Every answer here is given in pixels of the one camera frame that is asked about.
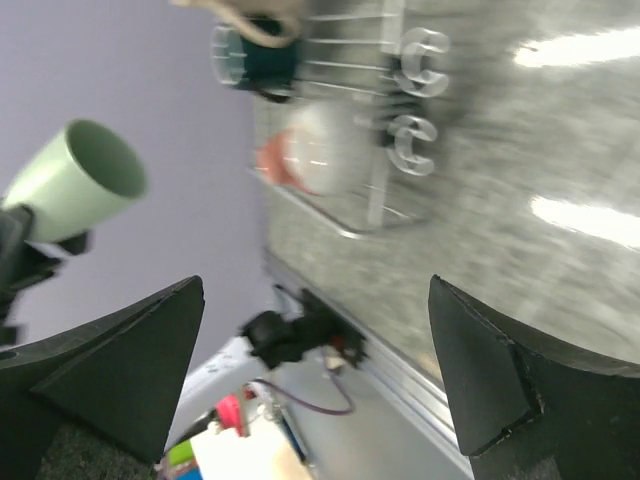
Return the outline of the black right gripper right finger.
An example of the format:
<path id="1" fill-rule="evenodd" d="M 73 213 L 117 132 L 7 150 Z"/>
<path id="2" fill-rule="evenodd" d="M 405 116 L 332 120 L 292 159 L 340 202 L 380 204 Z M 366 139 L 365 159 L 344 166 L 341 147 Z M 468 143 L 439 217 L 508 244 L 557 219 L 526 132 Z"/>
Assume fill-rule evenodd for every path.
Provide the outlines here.
<path id="1" fill-rule="evenodd" d="M 638 478 L 638 365 L 546 334 L 439 276 L 428 311 L 475 478 Z"/>

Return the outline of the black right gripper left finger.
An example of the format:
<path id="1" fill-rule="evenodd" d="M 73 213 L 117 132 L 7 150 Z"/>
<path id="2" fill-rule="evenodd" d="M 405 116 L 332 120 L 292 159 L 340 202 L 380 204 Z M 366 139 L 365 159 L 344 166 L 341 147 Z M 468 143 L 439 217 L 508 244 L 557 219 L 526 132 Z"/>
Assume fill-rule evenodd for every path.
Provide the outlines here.
<path id="1" fill-rule="evenodd" d="M 162 457 L 204 311 L 185 278 L 1 353 L 4 479 L 147 479 Z"/>

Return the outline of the silver wire dish rack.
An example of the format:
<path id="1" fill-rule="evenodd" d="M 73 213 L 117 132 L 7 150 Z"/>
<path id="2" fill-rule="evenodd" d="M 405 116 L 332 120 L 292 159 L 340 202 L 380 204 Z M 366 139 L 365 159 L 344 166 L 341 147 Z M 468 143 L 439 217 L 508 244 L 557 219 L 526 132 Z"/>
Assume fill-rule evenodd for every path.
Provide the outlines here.
<path id="1" fill-rule="evenodd" d="M 357 108 L 356 122 L 367 136 L 359 152 L 368 173 L 355 189 L 319 196 L 297 179 L 298 188 L 271 184 L 256 160 L 251 169 L 265 185 L 346 238 L 367 239 L 416 225 L 417 217 L 388 205 L 391 175 L 420 178 L 435 168 L 424 151 L 439 137 L 427 104 L 443 95 L 450 79 L 432 64 L 449 53 L 451 42 L 442 32 L 408 27 L 406 16 L 402 1 L 312 2 L 302 23 L 293 99 L 259 102 L 256 129 L 265 140 L 258 151 L 281 131 L 289 139 L 289 116 L 303 102 L 346 100 Z"/>

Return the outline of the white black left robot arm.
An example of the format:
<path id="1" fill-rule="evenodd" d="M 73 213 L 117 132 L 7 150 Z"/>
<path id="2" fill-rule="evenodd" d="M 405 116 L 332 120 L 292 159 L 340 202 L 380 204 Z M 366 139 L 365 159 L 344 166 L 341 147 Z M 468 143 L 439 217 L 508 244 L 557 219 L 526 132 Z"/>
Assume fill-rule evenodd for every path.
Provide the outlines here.
<path id="1" fill-rule="evenodd" d="M 57 273 L 61 264 L 27 244 L 35 215 L 27 207 L 1 213 L 1 344 L 18 342 L 19 328 L 7 325 L 13 303 L 21 291 Z M 266 311 L 243 326 L 207 362 L 185 380 L 166 448 L 178 442 L 196 419 L 217 401 L 283 363 L 296 363 L 304 354 L 329 342 L 332 327 L 327 320 L 305 314 L 294 320 Z"/>

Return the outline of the dark green mug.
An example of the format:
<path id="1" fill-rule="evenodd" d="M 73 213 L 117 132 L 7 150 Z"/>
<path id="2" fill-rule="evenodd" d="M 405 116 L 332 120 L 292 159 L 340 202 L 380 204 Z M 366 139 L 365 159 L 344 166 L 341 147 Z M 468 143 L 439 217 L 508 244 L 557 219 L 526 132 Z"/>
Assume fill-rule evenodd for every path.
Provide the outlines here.
<path id="1" fill-rule="evenodd" d="M 298 18 L 257 16 L 248 26 L 282 46 L 264 46 L 236 27 L 220 23 L 212 31 L 210 60 L 214 76 L 226 87 L 284 104 L 294 97 L 296 70 L 301 61 L 301 25 Z"/>

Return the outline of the beige speckled round mug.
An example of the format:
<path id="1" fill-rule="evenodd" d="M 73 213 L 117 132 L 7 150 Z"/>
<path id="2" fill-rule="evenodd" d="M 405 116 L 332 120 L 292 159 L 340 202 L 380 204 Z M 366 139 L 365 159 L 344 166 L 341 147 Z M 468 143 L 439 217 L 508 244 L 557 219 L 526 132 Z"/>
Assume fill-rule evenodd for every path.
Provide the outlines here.
<path id="1" fill-rule="evenodd" d="M 331 99 L 303 102 L 290 114 L 285 160 L 308 192 L 338 195 L 365 182 L 368 163 L 359 148 L 367 136 L 356 114 L 353 103 Z"/>

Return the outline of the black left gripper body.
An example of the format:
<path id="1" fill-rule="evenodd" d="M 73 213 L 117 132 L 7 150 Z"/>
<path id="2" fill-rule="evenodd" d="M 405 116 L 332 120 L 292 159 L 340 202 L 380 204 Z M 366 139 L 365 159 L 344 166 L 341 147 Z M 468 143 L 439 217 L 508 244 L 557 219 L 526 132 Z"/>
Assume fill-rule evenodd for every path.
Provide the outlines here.
<path id="1" fill-rule="evenodd" d="M 21 328 L 8 325 L 13 304 L 23 290 L 59 273 L 66 259 L 50 256 L 27 237 L 35 228 L 35 214 L 29 207 L 1 211 L 1 344 L 16 345 Z"/>

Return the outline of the pink white mug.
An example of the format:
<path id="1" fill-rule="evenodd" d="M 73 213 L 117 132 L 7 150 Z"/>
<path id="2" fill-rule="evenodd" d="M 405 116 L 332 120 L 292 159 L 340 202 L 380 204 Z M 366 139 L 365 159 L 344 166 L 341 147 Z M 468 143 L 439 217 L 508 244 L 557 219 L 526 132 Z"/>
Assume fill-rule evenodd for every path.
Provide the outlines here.
<path id="1" fill-rule="evenodd" d="M 284 146 L 288 132 L 273 135 L 258 151 L 256 167 L 274 185 L 298 188 L 299 182 L 287 170 L 284 160 Z"/>

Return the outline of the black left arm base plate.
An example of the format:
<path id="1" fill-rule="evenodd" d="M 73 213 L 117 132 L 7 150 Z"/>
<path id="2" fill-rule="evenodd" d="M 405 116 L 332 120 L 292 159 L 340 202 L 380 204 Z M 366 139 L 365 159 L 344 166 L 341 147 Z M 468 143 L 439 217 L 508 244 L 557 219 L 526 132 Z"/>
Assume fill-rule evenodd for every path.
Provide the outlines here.
<path id="1" fill-rule="evenodd" d="M 359 368 L 366 358 L 364 334 L 309 289 L 300 291 L 299 301 L 303 313 L 294 324 L 306 350 L 329 346 L 349 365 Z"/>

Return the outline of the beige dragon pattern mug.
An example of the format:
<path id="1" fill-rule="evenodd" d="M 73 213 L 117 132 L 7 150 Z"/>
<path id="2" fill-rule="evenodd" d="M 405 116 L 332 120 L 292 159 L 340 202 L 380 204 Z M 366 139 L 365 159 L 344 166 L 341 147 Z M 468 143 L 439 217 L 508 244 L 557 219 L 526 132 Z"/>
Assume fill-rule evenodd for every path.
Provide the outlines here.
<path id="1" fill-rule="evenodd" d="M 246 39 L 267 48 L 282 48 L 301 33 L 301 17 L 306 1 L 299 0 L 173 0 L 177 7 L 200 8 L 215 14 Z M 279 35 L 269 34 L 252 23 L 258 17 L 275 20 Z"/>

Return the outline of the light green mug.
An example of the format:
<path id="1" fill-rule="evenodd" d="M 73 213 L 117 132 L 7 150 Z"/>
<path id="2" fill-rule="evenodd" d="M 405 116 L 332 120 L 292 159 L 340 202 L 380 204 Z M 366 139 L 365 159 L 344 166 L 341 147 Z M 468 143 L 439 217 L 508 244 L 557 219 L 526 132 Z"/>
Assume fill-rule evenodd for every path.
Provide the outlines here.
<path id="1" fill-rule="evenodd" d="M 58 243 L 115 216 L 147 193 L 148 179 L 133 148 L 89 119 L 68 123 L 17 174 L 2 197 L 4 209 L 28 208 L 28 239 Z"/>

